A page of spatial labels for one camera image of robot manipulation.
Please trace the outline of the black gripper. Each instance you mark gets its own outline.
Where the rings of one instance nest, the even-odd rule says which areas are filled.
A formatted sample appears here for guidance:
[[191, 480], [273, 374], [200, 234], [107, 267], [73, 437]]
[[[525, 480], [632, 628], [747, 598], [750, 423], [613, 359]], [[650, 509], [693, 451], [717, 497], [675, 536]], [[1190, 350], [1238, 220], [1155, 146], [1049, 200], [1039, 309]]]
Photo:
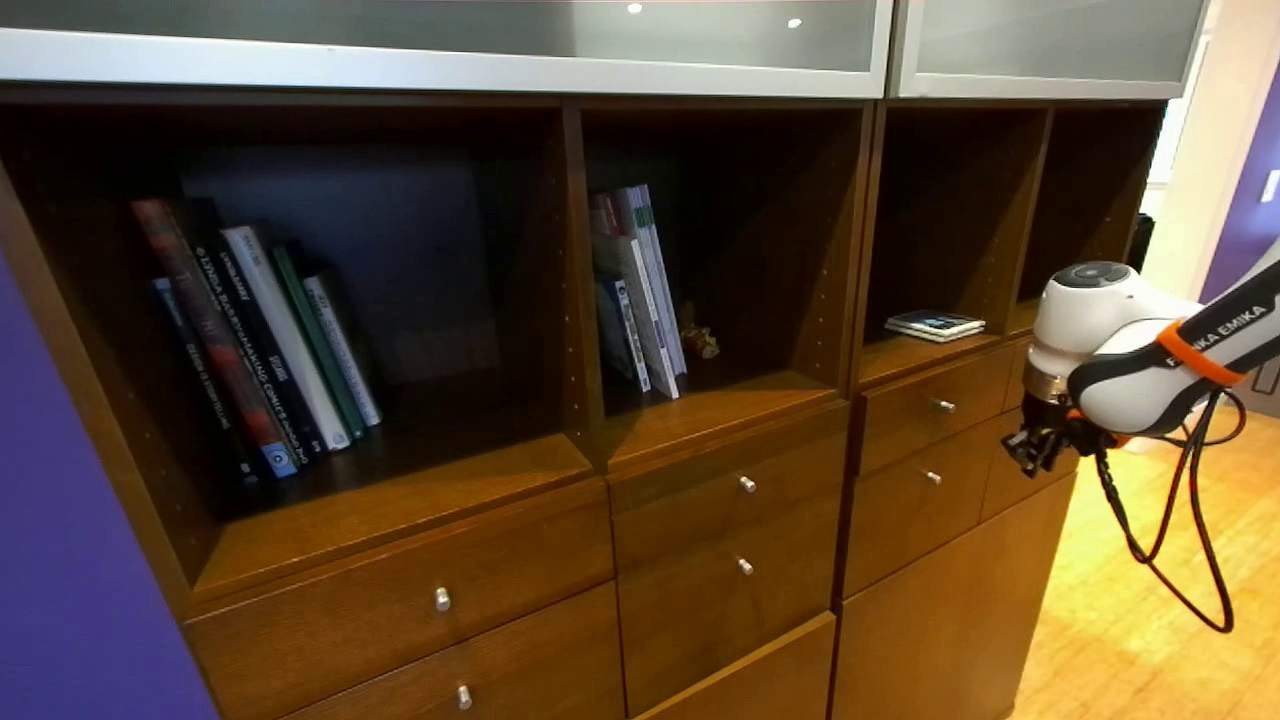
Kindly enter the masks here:
[[1023, 473], [1049, 473], [1060, 457], [1060, 448], [1075, 448], [1085, 431], [1085, 419], [1075, 409], [1023, 401], [1021, 403], [1021, 427], [998, 438], [1008, 460]]

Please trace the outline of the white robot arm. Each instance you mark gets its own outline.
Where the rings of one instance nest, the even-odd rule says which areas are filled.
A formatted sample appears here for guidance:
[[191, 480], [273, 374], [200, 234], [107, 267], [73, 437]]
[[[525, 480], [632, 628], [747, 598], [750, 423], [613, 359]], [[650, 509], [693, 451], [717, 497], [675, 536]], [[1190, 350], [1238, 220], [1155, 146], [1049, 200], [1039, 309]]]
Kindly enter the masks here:
[[1128, 437], [1170, 431], [1208, 393], [1280, 356], [1280, 250], [1208, 305], [1159, 291], [1122, 260], [1049, 277], [1023, 350], [1023, 419], [1005, 451], [1023, 477]]

